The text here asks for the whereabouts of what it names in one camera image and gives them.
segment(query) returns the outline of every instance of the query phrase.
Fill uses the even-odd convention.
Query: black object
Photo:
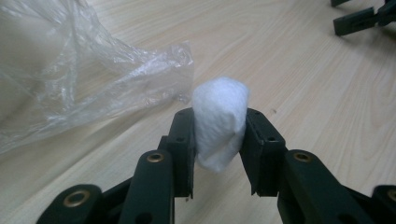
[[[284,223],[396,223],[396,186],[378,186],[372,197],[342,186],[314,154],[287,150],[259,111],[247,110],[240,155],[252,194],[277,196]],[[189,108],[175,114],[158,150],[141,156],[133,178],[105,193],[93,185],[67,189],[37,223],[174,223],[174,198],[192,197],[194,157]]]
[[[336,7],[349,0],[332,0],[332,7]],[[340,17],[333,21],[336,35],[349,35],[361,30],[378,26],[386,26],[396,21],[396,0],[386,0],[385,5],[375,14],[372,7]]]

